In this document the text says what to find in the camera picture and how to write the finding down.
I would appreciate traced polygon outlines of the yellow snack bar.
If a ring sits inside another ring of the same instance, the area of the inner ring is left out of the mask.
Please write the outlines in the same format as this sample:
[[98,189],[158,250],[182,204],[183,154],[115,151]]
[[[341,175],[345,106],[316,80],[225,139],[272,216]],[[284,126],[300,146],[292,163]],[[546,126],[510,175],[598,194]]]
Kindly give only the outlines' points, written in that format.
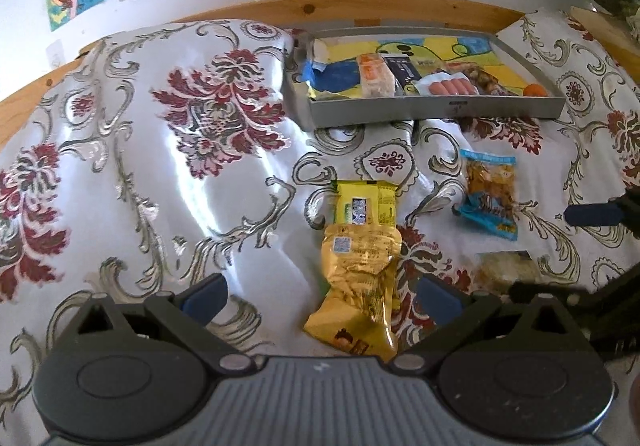
[[387,326],[401,246],[393,185],[338,183],[335,218],[326,229],[326,243],[332,318]]

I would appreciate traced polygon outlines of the sausage pack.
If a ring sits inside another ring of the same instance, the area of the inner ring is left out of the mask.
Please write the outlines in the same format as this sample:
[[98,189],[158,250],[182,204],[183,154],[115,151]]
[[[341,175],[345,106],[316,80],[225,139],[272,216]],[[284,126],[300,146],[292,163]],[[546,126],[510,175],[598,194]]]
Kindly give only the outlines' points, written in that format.
[[446,72],[432,73],[421,78],[414,84],[414,88],[421,95],[479,95],[478,89],[462,73],[448,74]]

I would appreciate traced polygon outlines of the floral bed cover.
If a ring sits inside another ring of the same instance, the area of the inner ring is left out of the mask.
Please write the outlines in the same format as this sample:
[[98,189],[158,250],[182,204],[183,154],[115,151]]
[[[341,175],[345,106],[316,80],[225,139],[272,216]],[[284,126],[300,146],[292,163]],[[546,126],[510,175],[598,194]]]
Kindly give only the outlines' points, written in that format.
[[[639,182],[639,90],[585,29],[536,12],[501,38],[565,94],[560,118],[407,120],[307,131],[281,84],[291,37],[253,21],[173,24],[101,42],[1,153],[1,440],[35,445],[35,374],[94,292],[137,302],[221,273],[213,325],[247,352],[323,355],[303,325],[322,299],[335,180],[397,187],[393,328],[432,324],[416,283],[475,284],[481,253],[524,250],[545,281],[597,288],[639,258],[624,229],[572,229],[571,203]],[[460,151],[516,158],[515,241],[458,217]]]

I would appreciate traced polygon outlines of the blue clear snack bag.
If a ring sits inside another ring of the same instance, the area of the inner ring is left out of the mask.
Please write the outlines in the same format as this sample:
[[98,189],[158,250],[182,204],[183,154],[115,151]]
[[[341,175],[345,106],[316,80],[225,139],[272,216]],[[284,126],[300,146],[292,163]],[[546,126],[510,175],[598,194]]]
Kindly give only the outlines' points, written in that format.
[[492,235],[517,240],[518,225],[514,217],[516,158],[468,149],[462,149],[460,154],[466,190],[462,203],[454,207],[454,213]]

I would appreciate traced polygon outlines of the grey tray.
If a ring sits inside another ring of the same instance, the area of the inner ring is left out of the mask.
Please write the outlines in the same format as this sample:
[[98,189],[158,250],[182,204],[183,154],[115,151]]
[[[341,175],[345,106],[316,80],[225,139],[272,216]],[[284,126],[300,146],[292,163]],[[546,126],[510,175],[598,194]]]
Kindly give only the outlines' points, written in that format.
[[345,27],[294,40],[282,89],[306,130],[464,117],[558,118],[564,95],[487,32]]

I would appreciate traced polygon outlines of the gold foil snack bag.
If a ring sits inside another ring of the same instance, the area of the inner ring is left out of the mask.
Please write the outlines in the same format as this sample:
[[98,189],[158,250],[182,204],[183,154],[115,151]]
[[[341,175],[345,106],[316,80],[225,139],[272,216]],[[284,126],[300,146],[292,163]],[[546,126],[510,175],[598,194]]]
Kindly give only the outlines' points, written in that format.
[[397,353],[392,313],[400,248],[393,226],[327,226],[321,270],[328,291],[308,316],[305,333],[349,355],[391,360]]

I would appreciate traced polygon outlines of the red clear snack bag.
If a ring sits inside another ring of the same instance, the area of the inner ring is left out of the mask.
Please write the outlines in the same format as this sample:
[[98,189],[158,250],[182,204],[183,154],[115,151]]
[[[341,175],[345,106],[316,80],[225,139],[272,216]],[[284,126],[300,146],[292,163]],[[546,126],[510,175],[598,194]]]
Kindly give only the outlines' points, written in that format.
[[501,84],[498,79],[487,73],[483,67],[475,63],[452,63],[448,64],[447,68],[450,73],[462,73],[469,81],[482,94],[487,95],[507,95],[508,91]]

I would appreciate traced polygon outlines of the clear biscuit pack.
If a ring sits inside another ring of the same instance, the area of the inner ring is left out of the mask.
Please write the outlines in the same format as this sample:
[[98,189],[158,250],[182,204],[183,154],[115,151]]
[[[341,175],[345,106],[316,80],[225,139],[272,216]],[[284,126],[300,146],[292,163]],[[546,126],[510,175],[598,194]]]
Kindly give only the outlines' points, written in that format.
[[527,251],[481,253],[475,270],[476,283],[490,292],[505,295],[509,288],[522,283],[538,283],[540,273]]

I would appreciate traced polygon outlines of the dark blue milk carton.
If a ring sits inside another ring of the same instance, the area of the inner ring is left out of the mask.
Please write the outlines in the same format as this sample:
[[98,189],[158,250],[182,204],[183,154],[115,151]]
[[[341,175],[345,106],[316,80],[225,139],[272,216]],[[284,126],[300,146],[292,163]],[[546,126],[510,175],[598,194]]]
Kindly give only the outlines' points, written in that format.
[[408,86],[413,86],[421,79],[421,75],[407,55],[403,54],[383,54],[383,60],[394,75],[398,86],[405,90]]

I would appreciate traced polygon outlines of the orange white sandwich pack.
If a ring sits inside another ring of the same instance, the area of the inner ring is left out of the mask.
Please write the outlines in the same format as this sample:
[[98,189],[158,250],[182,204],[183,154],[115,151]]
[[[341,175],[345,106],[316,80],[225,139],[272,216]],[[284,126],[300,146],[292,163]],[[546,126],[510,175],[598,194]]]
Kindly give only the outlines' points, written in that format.
[[396,79],[382,55],[358,55],[356,61],[361,94],[364,98],[389,98],[395,95]]

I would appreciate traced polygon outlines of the orange fruit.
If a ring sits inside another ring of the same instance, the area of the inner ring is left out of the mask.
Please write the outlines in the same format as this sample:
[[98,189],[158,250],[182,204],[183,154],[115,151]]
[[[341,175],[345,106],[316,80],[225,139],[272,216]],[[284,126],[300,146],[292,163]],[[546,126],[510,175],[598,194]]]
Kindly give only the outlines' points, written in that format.
[[547,90],[540,84],[527,84],[523,89],[524,96],[540,96],[543,98],[548,95]]

